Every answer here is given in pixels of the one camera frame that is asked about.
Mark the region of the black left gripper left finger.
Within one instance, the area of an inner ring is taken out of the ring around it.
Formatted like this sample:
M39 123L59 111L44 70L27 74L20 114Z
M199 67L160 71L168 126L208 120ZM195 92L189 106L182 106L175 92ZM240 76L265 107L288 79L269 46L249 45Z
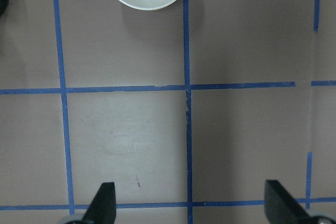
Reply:
M117 216L114 182L102 183L86 212L81 215L63 217L59 223L113 224Z

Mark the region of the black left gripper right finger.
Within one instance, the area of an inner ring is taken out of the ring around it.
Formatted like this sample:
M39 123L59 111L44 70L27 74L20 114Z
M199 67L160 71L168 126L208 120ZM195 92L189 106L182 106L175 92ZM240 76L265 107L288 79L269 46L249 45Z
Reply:
M264 213L271 224L335 223L326 215L309 214L277 180L265 181Z

